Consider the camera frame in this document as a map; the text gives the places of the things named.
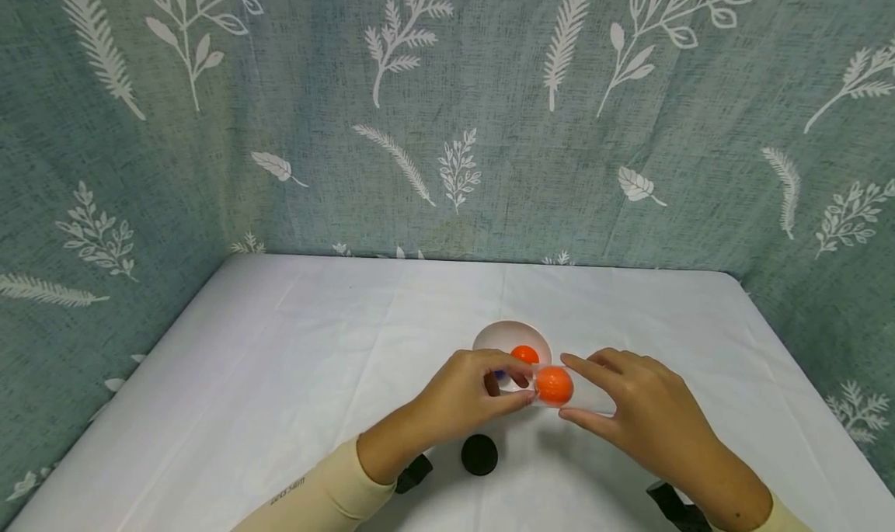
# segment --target white bowl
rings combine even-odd
[[[547,339],[534,327],[516,320],[491,322],[473,340],[472,349],[500,349],[511,353],[520,345],[534,349],[539,357],[538,362],[542,365],[552,365],[553,354]]]

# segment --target wrist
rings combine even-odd
[[[357,439],[360,467],[378,484],[394,483],[414,457],[430,447],[408,407],[396,409]]]
[[[771,515],[771,491],[746,462],[720,442],[706,452],[698,471],[679,487],[720,530],[749,532]]]

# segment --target teal curtain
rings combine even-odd
[[[2,1],[0,525],[231,253],[731,273],[895,486],[891,0]]]

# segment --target finger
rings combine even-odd
[[[582,360],[581,357],[571,353],[561,354],[559,359],[567,367],[581,375],[581,377],[605,390],[612,397],[612,400],[616,400],[617,394],[624,386],[624,377],[622,375],[600,366],[599,363]]]
[[[517,360],[516,357],[509,355],[506,351],[478,349],[473,351],[472,355],[482,374],[506,371],[509,374],[523,375],[523,377],[531,376],[531,365],[523,360]]]
[[[624,374],[625,369],[630,370],[634,367],[635,363],[632,361],[630,355],[618,351],[615,348],[603,348],[594,355],[588,357],[588,360],[594,361],[597,365],[601,365],[602,367],[610,368],[619,374]]]
[[[498,377],[494,373],[485,375],[485,390],[488,391],[488,396],[500,396]]]
[[[573,424],[586,429],[602,439],[616,444],[618,437],[618,422],[607,416],[594,414],[583,409],[564,408],[559,410],[559,418],[571,421]]]
[[[519,388],[528,388],[528,378],[524,374],[510,373],[509,377],[513,379],[514,383],[519,385]]]
[[[500,418],[519,411],[535,401],[534,391],[516,391],[496,398],[487,398],[488,419]]]

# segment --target sleeve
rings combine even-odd
[[[395,484],[379,485],[348,440],[234,528],[233,532],[350,532],[382,508]]]
[[[779,500],[776,493],[771,492],[773,500],[773,508],[768,520],[753,532],[811,532],[804,522],[796,518],[796,515],[789,512],[789,509]],[[724,532],[719,528],[712,527],[714,532]]]

